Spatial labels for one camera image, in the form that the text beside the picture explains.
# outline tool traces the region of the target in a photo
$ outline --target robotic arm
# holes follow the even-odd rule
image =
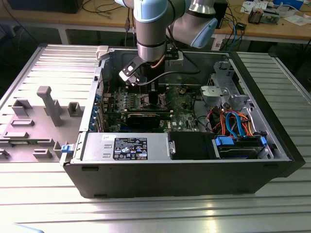
[[[152,79],[157,74],[155,64],[165,59],[167,27],[175,40],[202,48],[211,38],[217,20],[213,8],[215,0],[115,0],[134,9],[138,57],[119,73],[131,85],[140,83],[136,70]]]

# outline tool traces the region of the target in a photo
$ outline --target motherboard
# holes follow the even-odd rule
[[[145,90],[118,87],[103,94],[99,111],[103,132],[163,133],[199,131],[193,116],[195,92],[187,87],[166,87],[150,103]]]

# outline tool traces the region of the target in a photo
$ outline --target metal slotted surface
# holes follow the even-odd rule
[[[287,82],[281,85],[295,91]],[[297,124],[295,111],[271,105]],[[46,233],[311,232],[311,146],[298,148],[306,165],[253,195],[84,199],[58,163],[0,164],[0,221]]]
[[[48,45],[38,48],[35,56],[21,72],[15,89],[0,110],[0,134],[10,122],[14,111],[11,105],[16,99],[27,99],[31,106],[44,106],[36,91],[40,86],[50,86],[51,96],[60,106],[79,102],[85,106],[89,95],[94,71],[99,62],[96,46]]]
[[[311,156],[310,95],[279,59],[265,53],[238,55],[301,155]]]

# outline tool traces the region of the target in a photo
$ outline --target power supply label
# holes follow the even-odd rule
[[[115,138],[114,160],[147,160],[146,138]]]

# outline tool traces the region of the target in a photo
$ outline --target computer tower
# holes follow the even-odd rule
[[[7,0],[13,10],[53,11],[75,14],[83,0]]]
[[[218,20],[217,29],[221,28],[228,2],[226,0],[215,0],[214,9],[216,11],[215,18]]]

